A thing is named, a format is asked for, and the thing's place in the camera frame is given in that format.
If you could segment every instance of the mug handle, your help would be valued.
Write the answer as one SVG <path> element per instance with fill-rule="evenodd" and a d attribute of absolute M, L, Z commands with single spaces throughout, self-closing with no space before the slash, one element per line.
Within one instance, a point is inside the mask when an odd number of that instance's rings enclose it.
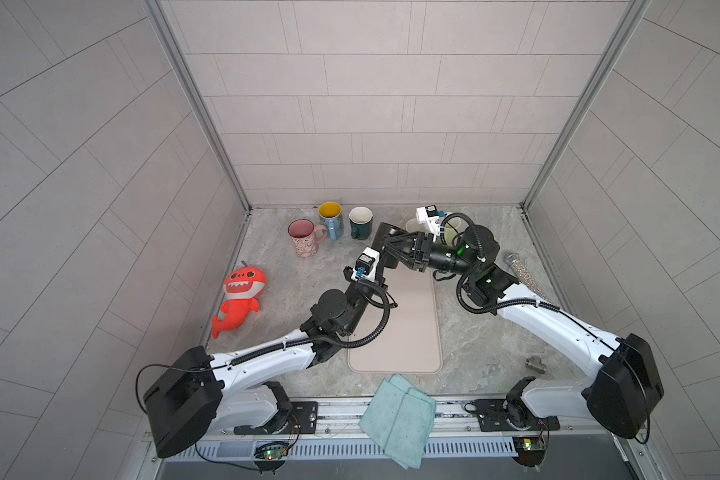
<path fill-rule="evenodd" d="M 322 230 L 324 233 L 322 236 L 318 237 L 317 232 L 319 232 L 320 230 Z M 317 241 L 317 245 L 319 245 L 320 242 L 325 240 L 328 236 L 328 228 L 325 225 L 317 225 L 315 226 L 315 229 L 312 231 L 312 233 L 315 234 L 315 240 Z"/>

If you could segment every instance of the mug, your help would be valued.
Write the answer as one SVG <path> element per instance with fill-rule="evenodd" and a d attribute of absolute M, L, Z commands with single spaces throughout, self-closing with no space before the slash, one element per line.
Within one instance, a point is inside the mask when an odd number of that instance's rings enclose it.
<path fill-rule="evenodd" d="M 373 212 L 364 206 L 356 206 L 349 212 L 350 235 L 355 240 L 366 240 L 373 230 Z"/>
<path fill-rule="evenodd" d="M 324 234 L 317 237 L 317 232 L 322 230 Z M 288 226 L 288 235 L 291 236 L 293 249 L 298 256 L 312 256 L 317 253 L 317 245 L 328 236 L 328 229 L 325 225 L 313 224 L 306 218 L 294 221 Z"/>
<path fill-rule="evenodd" d="M 336 202 L 326 202 L 320 205 L 318 213 L 320 222 L 328 229 L 328 236 L 331 237 L 331 240 L 338 240 L 344 231 L 342 206 Z"/>

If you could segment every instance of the blue mug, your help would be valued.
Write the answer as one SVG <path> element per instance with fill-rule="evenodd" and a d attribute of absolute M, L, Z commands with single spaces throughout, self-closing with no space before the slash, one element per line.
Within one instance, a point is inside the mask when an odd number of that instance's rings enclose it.
<path fill-rule="evenodd" d="M 326 202 L 320 205 L 318 213 L 320 214 L 320 223 L 328 229 L 328 237 L 331 240 L 338 240 L 344 231 L 342 206 L 336 202 Z"/>

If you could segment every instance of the beige mat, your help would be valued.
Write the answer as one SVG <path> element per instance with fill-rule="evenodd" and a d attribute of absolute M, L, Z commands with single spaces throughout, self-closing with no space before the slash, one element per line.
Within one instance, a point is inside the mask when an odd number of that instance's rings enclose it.
<path fill-rule="evenodd" d="M 389 323 L 376 340 L 349 351 L 349 368 L 358 373 L 439 372 L 443 357 L 432 274 L 399 265 L 384 270 L 384 280 L 399 306 L 392 309 Z M 382 309 L 368 305 L 350 339 L 363 338 L 381 319 Z"/>

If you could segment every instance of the dark green mug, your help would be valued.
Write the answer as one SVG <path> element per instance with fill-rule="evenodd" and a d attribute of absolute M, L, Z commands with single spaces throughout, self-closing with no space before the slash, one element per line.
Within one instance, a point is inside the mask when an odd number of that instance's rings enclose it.
<path fill-rule="evenodd" d="M 366 240 L 373 230 L 373 212 L 364 206 L 356 206 L 349 212 L 349 225 L 352 227 L 352 238 Z"/>

